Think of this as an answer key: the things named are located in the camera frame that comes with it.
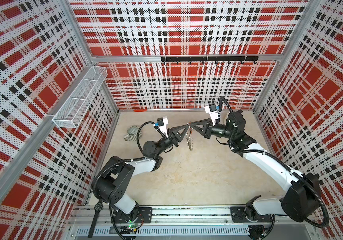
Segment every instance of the white wire basket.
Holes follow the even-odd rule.
[[[78,128],[106,77],[106,68],[92,66],[53,118],[55,125]]]

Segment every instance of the robotic arm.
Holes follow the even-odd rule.
[[[226,124],[218,123],[222,111],[222,102],[227,105],[230,111]],[[305,175],[287,166],[276,156],[267,152],[255,139],[248,136],[244,132],[246,120],[242,116],[242,111],[234,112],[223,97],[220,97],[218,107],[215,104],[210,104],[205,107],[205,110],[210,114],[211,118],[167,130],[168,121],[166,117],[159,118],[156,123],[145,122],[138,132],[146,124],[152,124],[162,138],[157,142],[147,141],[142,149],[137,136],[137,144],[143,157],[121,159],[114,156],[106,163],[92,183],[93,194],[100,200],[100,207],[102,207],[102,202],[105,202],[112,209],[119,212],[127,223],[137,220],[140,216],[138,203],[125,193],[131,177],[142,172],[158,169],[163,160],[160,154],[167,152],[166,150],[173,146],[178,147],[178,143],[182,141],[187,130],[192,127],[208,139],[212,135],[228,138],[227,142],[231,151],[260,167],[285,191],[284,196],[256,196],[248,201],[245,214],[249,221],[253,222],[254,219],[261,215],[276,214],[287,215],[297,222],[307,221],[315,227],[327,227],[328,213],[320,198],[318,179],[313,174],[308,173]],[[114,179],[111,174],[117,174],[118,176]],[[307,219],[318,207],[321,207],[324,217],[321,224]]]

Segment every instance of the black mounting plate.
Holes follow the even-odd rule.
[[[128,223],[123,218],[121,211],[119,211],[119,212],[114,211],[114,213],[115,213],[115,217],[114,217],[115,223]],[[151,208],[151,207],[139,207],[138,213],[143,216],[143,223],[150,223],[151,222],[151,216],[153,214],[153,208]],[[141,217],[138,217],[134,221],[134,223],[141,223],[141,222],[142,222]]]
[[[249,222],[246,218],[245,218],[245,214],[244,214],[244,210],[246,207],[230,207],[230,215],[231,215],[231,219],[233,220],[233,222]],[[266,215],[258,215],[256,217],[258,219],[257,222],[260,223],[268,223],[268,222],[272,222],[273,219],[271,217],[271,215],[266,214]]]

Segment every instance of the ceramic mug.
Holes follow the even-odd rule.
[[[136,141],[137,140],[137,133],[138,133],[138,126],[131,126],[127,130],[127,134],[123,137],[125,141]]]

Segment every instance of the perforated panel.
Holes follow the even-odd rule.
[[[101,63],[120,109],[203,108],[220,96],[251,109],[275,62]]]
[[[282,53],[307,0],[70,0],[97,56]]]
[[[58,2],[0,0],[0,173],[84,65]]]
[[[61,238],[87,196],[113,118],[99,90],[78,129],[54,127],[0,205],[3,239]]]
[[[343,239],[343,1],[322,2],[257,115],[277,156],[317,175],[324,237]]]

